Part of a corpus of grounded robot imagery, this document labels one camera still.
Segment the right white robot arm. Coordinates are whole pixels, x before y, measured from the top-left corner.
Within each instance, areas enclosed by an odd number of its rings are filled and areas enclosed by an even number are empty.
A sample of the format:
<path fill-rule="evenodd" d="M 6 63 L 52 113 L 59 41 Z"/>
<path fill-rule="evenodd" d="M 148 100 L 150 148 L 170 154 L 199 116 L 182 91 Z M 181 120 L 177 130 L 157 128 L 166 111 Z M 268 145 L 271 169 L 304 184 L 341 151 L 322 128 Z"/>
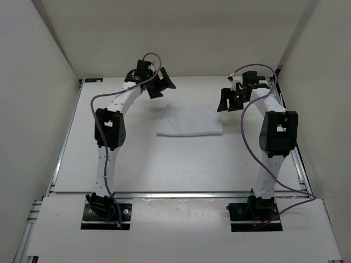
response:
<path fill-rule="evenodd" d="M 228 210 L 234 221 L 266 221 L 278 213 L 275 185 L 283 162 L 297 145 L 298 114 L 280 105 L 265 78 L 256 71 L 247 71 L 240 77 L 230 75 L 228 79 L 231 87 L 221 90 L 217 111 L 238 111 L 255 105 L 263 116 L 259 134 L 262 158 L 256 184 L 247 202 L 229 204 Z"/>

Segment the white fabric skirt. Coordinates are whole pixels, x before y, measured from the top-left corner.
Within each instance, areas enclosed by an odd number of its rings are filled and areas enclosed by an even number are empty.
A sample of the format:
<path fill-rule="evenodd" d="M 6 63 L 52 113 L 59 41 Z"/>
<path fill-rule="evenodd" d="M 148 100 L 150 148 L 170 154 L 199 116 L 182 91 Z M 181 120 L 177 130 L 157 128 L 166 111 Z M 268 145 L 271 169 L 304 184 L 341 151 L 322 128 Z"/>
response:
<path fill-rule="evenodd" d="M 198 137 L 222 135 L 220 114 L 209 104 L 189 107 L 167 105 L 156 120 L 156 135 Z"/>

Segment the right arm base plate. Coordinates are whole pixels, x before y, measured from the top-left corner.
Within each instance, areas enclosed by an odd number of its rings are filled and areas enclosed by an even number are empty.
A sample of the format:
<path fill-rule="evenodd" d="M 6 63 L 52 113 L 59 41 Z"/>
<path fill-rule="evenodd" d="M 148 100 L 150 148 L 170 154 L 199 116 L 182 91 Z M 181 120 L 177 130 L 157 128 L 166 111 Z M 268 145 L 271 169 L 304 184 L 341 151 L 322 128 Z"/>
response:
<path fill-rule="evenodd" d="M 226 209 L 232 232 L 283 231 L 274 197 L 262 199 L 249 196 L 246 202 L 229 203 Z"/>

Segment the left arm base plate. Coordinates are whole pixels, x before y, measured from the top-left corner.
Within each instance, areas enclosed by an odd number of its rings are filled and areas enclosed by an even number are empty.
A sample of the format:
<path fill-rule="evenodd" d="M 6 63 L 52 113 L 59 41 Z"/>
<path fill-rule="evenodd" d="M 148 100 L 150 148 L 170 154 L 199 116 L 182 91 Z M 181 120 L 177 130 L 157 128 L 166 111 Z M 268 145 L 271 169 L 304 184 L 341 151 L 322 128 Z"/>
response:
<path fill-rule="evenodd" d="M 119 203 L 121 223 L 117 207 L 112 205 L 107 212 L 94 210 L 86 201 L 81 221 L 82 230 L 127 231 L 131 227 L 132 203 Z"/>

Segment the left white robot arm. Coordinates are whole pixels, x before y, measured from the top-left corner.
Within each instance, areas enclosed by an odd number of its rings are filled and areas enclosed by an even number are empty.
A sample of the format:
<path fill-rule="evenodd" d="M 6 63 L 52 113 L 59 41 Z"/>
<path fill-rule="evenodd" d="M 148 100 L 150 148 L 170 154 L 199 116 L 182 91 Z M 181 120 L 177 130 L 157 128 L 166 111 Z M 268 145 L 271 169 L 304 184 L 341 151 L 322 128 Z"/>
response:
<path fill-rule="evenodd" d="M 122 224 L 120 205 L 112 190 L 117 154 L 126 140 L 124 118 L 134 101 L 147 92 L 151 99 L 175 85 L 162 65 L 156 68 L 151 61 L 138 60 L 137 67 L 128 72 L 121 90 L 99 94 L 90 101 L 94 118 L 94 138 L 98 146 L 98 168 L 95 189 L 86 195 L 90 209 L 104 221 Z"/>

